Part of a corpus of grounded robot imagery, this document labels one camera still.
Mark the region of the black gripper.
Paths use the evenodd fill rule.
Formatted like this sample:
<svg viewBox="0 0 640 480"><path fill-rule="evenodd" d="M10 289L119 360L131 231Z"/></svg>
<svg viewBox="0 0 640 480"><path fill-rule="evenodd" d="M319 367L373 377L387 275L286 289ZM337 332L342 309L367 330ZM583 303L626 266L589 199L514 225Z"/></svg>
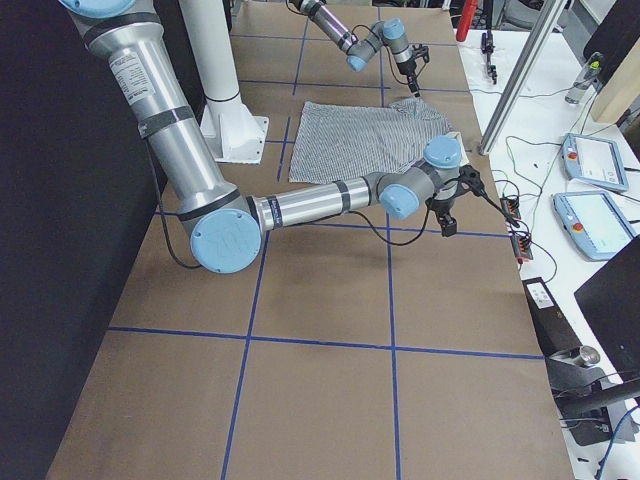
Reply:
<svg viewBox="0 0 640 480"><path fill-rule="evenodd" d="M419 98L420 87L415 77L419 75L417 62L423 60L424 64L429 63L429 46L427 44L409 45L403 51L395 53L394 60L400 74L407 76L407 86L411 94Z"/></svg>
<svg viewBox="0 0 640 480"><path fill-rule="evenodd" d="M443 187L428 201L430 210L436 215L443 237L452 237L457 231L457 220L452 217L451 209L455 199L473 193L481 195L481 175L472 166L462 166L456 177L444 182Z"/></svg>

